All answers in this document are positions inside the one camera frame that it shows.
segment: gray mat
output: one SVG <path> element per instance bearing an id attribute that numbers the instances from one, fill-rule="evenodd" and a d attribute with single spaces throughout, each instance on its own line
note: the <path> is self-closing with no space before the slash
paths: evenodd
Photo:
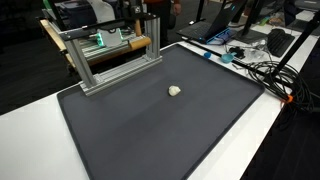
<path id="1" fill-rule="evenodd" d="M 94 180 L 187 178 L 264 88 L 179 46 L 163 63 L 86 97 L 58 94 Z M 182 92 L 170 97 L 167 89 Z"/>

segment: small white object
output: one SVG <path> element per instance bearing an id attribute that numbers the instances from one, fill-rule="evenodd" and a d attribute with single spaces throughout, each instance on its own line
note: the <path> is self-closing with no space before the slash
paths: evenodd
<path id="1" fill-rule="evenodd" d="M 181 89 L 178 86 L 170 86 L 169 87 L 170 96 L 176 96 L 180 92 L 181 92 Z"/>

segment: desk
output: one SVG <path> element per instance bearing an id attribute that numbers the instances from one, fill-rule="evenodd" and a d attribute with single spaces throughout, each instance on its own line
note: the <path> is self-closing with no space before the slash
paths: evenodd
<path id="1" fill-rule="evenodd" d="M 254 27 L 269 32 L 271 26 Z M 310 36 L 289 61 L 300 70 L 317 41 Z M 185 42 L 182 46 L 203 54 Z M 206 46 L 215 51 L 223 47 Z M 210 60 L 239 74 L 218 57 Z M 57 93 L 0 116 L 0 179 L 5 180 L 87 180 L 88 175 L 74 145 Z M 269 92 L 262 94 L 239 118 L 189 179 L 238 180 L 280 112 L 280 101 Z"/>

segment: green light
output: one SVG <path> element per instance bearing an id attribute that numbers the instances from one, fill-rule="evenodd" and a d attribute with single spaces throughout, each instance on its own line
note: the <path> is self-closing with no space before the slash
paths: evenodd
<path id="1" fill-rule="evenodd" d="M 97 43 L 100 47 L 104 47 L 104 43 L 103 43 L 103 40 L 102 40 L 102 37 L 101 37 L 101 33 L 97 33 L 96 35 L 97 37 Z"/>
<path id="2" fill-rule="evenodd" d="M 121 33 L 121 31 L 120 31 L 120 30 L 119 30 L 119 32 L 120 32 L 120 37 L 121 37 L 121 40 L 123 41 L 122 33 Z"/>

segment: floor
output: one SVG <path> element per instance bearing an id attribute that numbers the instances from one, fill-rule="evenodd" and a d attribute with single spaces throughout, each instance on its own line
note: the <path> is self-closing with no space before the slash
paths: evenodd
<path id="1" fill-rule="evenodd" d="M 176 30 L 186 27 L 196 17 L 198 2 L 182 0 L 182 13 L 174 30 L 169 31 L 171 42 L 180 41 Z M 203 17 L 212 21 L 220 5 L 204 7 Z M 25 34 L 22 43 L 10 44 L 0 54 L 0 115 L 46 97 L 78 82 L 70 76 L 64 59 L 56 47 L 42 36 L 33 40 Z M 305 64 L 302 75 L 313 92 L 320 94 L 319 49 Z M 252 159 L 242 179 L 318 179 L 320 175 L 320 116 L 299 114 L 286 130 L 277 129 L 275 122 L 261 147 Z"/>

